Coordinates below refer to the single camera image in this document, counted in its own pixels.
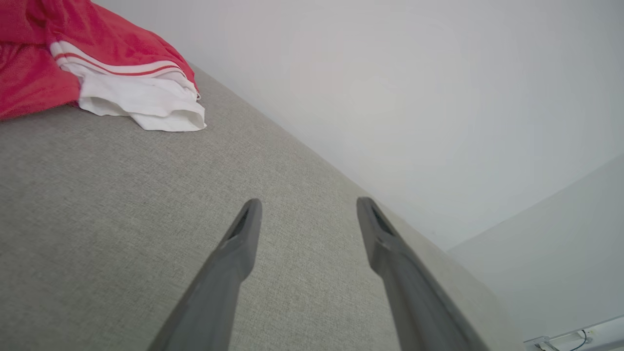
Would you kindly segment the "red white sports jersey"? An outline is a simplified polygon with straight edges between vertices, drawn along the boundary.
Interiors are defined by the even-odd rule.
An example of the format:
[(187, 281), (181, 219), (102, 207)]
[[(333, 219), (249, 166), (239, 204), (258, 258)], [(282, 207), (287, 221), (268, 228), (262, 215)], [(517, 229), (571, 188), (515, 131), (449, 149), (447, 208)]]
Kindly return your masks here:
[(73, 104), (193, 132), (206, 127), (199, 100), (171, 44), (91, 0), (0, 0), (0, 120)]

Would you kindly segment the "white metal floor rail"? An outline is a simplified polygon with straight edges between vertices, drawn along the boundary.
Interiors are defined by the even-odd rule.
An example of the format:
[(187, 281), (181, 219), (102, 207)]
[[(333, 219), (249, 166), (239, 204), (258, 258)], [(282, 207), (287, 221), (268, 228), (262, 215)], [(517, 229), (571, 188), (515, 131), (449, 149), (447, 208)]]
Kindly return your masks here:
[(582, 330), (524, 342), (525, 351), (624, 351), (624, 315)]

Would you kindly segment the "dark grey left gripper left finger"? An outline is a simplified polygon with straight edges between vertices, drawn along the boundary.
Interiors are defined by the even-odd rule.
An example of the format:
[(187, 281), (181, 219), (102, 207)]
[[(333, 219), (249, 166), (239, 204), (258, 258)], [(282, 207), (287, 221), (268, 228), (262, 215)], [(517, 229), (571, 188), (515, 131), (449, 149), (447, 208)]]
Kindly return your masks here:
[(228, 351), (242, 282), (254, 268), (262, 204), (248, 200), (148, 351)]

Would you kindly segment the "grey fabric sofa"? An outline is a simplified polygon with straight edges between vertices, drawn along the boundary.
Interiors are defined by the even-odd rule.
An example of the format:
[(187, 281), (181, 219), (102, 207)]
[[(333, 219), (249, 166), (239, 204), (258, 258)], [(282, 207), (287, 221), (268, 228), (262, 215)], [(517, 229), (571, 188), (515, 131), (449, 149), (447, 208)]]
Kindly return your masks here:
[(193, 133), (63, 106), (0, 122), (0, 351), (145, 351), (250, 198), (230, 351), (400, 351), (345, 174), (192, 65)]

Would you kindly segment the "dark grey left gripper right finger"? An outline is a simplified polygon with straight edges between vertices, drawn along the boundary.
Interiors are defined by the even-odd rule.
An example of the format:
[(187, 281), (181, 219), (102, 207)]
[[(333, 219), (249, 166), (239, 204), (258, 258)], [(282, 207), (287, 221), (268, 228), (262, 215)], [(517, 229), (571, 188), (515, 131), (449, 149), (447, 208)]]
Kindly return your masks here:
[(424, 262), (370, 197), (356, 202), (371, 269), (382, 278), (402, 351), (488, 351)]

